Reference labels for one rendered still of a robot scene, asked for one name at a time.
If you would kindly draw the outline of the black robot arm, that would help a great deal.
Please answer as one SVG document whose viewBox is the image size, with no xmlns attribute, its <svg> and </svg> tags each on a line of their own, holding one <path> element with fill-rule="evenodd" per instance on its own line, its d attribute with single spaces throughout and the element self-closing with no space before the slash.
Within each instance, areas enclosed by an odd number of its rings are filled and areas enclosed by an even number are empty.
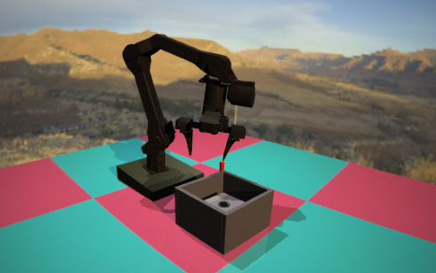
<svg viewBox="0 0 436 273">
<path fill-rule="evenodd" d="M 150 174 L 166 172 L 170 169 L 165 165 L 165 149 L 173 143 L 176 133 L 173 121 L 163 117 L 150 73 L 151 55 L 160 49 L 194 63 L 202 72 L 207 73 L 198 80 L 199 83 L 206 84 L 205 101 L 225 103 L 227 93 L 227 100 L 231 104 L 252 108 L 255 99 L 255 82 L 238 80 L 231 69 L 231 60 L 224 55 L 199 50 L 165 34 L 154 34 L 147 40 L 125 46 L 122 56 L 126 67 L 135 76 L 148 119 L 149 141 L 141 147 L 141 150 L 143 154 L 147 154 L 146 164 L 143 167 Z M 209 75 L 217 79 L 210 78 Z M 223 108 L 214 111 L 211 110 L 211 106 L 205 106 L 205 111 L 199 120 L 199 131 L 217 135 L 219 130 L 227 129 L 228 123 L 229 117 L 224 116 Z"/>
</svg>

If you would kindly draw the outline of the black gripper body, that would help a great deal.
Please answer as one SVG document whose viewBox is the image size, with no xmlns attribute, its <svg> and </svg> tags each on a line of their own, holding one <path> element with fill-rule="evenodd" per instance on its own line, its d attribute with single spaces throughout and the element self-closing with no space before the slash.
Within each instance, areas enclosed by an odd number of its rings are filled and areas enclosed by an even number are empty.
<svg viewBox="0 0 436 273">
<path fill-rule="evenodd" d="M 211 110 L 214 111 L 218 111 L 219 108 L 223 108 L 224 111 L 225 103 L 204 100 L 202 115 L 205 111 L 205 106 L 211 106 Z M 187 117 L 179 117 L 178 119 L 176 119 L 175 129 L 180 129 L 180 131 L 189 132 L 191 128 L 199 129 L 199 122 L 195 122 L 193 121 L 192 118 L 187 118 Z M 231 127 L 227 127 L 226 130 L 219 130 L 219 132 L 228 133 L 231 135 L 232 138 L 245 139 L 246 128 L 242 125 L 231 124 Z"/>
</svg>

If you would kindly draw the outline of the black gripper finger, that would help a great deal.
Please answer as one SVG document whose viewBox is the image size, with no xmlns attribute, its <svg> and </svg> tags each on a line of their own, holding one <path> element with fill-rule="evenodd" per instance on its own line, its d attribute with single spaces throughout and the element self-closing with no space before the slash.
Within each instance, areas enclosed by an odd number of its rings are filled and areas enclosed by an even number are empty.
<svg viewBox="0 0 436 273">
<path fill-rule="evenodd" d="M 193 140 L 193 128 L 189 132 L 187 131 L 179 131 L 179 133 L 182 133 L 187 141 L 187 149 L 189 156 L 191 156 L 192 153 L 192 140 Z"/>
<path fill-rule="evenodd" d="M 232 138 L 231 135 L 228 136 L 228 140 L 227 140 L 227 144 L 225 146 L 225 150 L 223 153 L 223 158 L 222 160 L 224 161 L 227 153 L 229 152 L 229 150 L 231 149 L 231 146 L 236 142 L 236 141 L 240 141 L 240 139 L 238 138 Z"/>
</svg>

